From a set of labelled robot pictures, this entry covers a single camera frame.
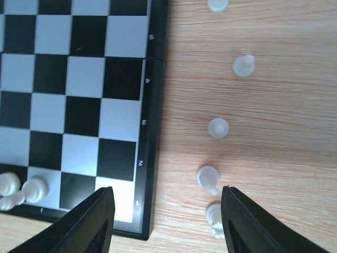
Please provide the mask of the white king piece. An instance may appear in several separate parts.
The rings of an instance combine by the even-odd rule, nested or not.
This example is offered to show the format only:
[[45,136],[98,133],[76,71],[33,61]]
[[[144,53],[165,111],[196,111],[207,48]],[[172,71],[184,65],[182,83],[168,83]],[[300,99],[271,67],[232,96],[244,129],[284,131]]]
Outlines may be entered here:
[[12,195],[18,191],[21,186],[21,181],[17,174],[5,172],[0,174],[0,195],[1,197]]

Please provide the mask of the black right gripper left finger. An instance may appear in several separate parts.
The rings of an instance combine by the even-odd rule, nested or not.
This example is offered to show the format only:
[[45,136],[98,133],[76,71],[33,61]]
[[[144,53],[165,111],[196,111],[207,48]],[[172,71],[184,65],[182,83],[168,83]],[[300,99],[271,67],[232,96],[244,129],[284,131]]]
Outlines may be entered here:
[[113,189],[102,187],[10,252],[109,252],[114,216]]

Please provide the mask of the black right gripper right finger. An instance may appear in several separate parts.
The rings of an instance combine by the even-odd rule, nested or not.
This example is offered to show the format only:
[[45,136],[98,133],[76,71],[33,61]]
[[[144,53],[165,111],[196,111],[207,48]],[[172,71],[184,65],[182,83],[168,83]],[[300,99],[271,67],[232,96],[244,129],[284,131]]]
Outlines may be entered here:
[[228,252],[328,253],[280,222],[236,187],[223,187],[221,214]]

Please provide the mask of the white rook h1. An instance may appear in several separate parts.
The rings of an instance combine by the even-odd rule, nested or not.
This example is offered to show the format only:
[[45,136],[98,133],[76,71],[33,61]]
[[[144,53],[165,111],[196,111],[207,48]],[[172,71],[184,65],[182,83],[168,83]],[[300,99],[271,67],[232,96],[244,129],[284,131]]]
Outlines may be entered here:
[[211,204],[206,210],[206,219],[211,225],[211,232],[217,239],[225,238],[223,224],[222,224],[222,214],[221,214],[221,204],[214,203]]

